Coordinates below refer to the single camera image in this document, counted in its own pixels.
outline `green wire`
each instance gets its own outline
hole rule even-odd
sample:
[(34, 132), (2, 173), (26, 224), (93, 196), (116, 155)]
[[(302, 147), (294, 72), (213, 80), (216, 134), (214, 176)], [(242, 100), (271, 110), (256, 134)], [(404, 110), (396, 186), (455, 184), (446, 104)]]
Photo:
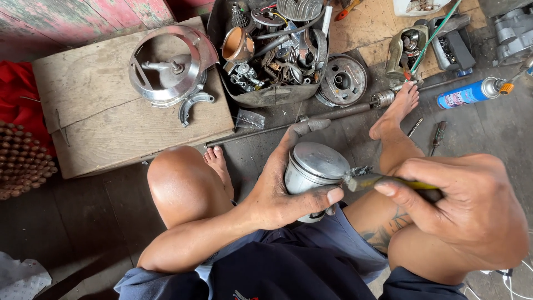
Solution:
[(415, 69), (418, 67), (418, 64), (420, 64), (420, 61), (422, 60), (422, 56), (423, 54), (425, 53), (427, 47), (430, 45), (431, 43), (431, 40), (437, 35), (437, 33), (439, 33), (439, 30), (442, 28), (442, 26), (444, 26), (444, 24), (446, 24), (446, 22), (448, 22), (448, 19), (450, 19), (451, 17), (451, 14), (454, 13), (455, 9), (459, 6), (459, 3), (461, 3), (462, 0), (458, 0), (457, 3), (454, 5), (454, 7), (451, 8), (450, 12), (446, 15), (446, 18), (444, 18), (444, 21), (442, 21), (442, 23), (437, 27), (437, 29), (435, 30), (435, 32), (433, 33), (433, 35), (430, 37), (429, 40), (427, 40), (427, 43), (426, 43), (426, 46), (424, 46), (422, 48), (422, 51), (420, 52), (420, 55), (418, 56), (418, 58), (416, 59), (415, 61), (415, 64), (413, 65), (413, 67), (411, 68), (411, 73), (414, 74), (415, 73)]

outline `hand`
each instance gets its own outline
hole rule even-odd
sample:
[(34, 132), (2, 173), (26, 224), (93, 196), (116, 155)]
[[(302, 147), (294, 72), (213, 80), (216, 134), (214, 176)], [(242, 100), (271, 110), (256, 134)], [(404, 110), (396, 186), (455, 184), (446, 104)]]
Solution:
[(480, 270), (514, 267), (528, 254), (526, 216), (500, 159), (488, 154), (409, 159), (394, 175), (441, 188), (445, 198), (433, 205), (397, 181), (375, 186), (421, 231), (465, 254)]
[(257, 228), (271, 230), (283, 227), (307, 214), (323, 211), (342, 199), (344, 192), (335, 185), (313, 188), (299, 195), (289, 195), (285, 188), (289, 150), (296, 145), (299, 137), (327, 128), (330, 124), (327, 119), (311, 119), (296, 123), (285, 132), (250, 195), (239, 204), (248, 206), (247, 211), (257, 222)]

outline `red cloth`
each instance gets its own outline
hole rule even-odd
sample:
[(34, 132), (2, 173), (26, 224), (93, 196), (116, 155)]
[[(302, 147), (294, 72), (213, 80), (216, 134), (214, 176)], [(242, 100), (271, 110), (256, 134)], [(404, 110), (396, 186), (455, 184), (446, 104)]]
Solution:
[(0, 120), (23, 125), (24, 132), (31, 132), (49, 149), (48, 154), (56, 156), (52, 137), (44, 125), (41, 103), (21, 97), (39, 100), (31, 63), (0, 62)]

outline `navy shorts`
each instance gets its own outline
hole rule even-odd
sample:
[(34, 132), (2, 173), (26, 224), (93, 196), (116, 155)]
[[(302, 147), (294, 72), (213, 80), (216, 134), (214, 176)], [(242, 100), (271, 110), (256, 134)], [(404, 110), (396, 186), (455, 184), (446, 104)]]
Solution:
[(242, 246), (250, 242), (270, 243), (278, 238), (285, 238), (299, 241), (310, 248), (329, 249), (336, 256), (354, 260), (358, 265), (357, 271), (361, 278), (365, 283), (370, 283), (387, 267), (387, 258), (369, 245), (353, 229), (341, 209), (346, 204), (342, 202), (342, 205), (336, 204), (336, 206), (335, 215), (326, 215), (316, 223), (304, 223), (294, 229), (258, 230), (248, 234), (220, 249), (199, 266), (196, 271), (202, 279), (207, 281), (211, 265)]

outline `bare foot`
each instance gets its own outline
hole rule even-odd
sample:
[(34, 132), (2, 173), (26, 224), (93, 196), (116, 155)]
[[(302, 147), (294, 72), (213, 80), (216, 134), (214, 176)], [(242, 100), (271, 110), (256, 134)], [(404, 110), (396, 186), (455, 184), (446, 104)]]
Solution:
[(418, 105), (419, 96), (417, 89), (418, 87), (416, 85), (413, 86), (412, 81), (403, 84), (391, 106), (387, 108), (387, 111), (370, 128), (368, 134), (371, 139), (381, 139), (381, 127), (384, 123), (400, 127), (401, 120)]
[(228, 172), (228, 167), (226, 167), (226, 159), (222, 153), (222, 148), (218, 146), (214, 149), (208, 148), (207, 152), (204, 154), (204, 161), (220, 176), (226, 194), (228, 194), (230, 200), (233, 200), (235, 191), (231, 185), (231, 178)]

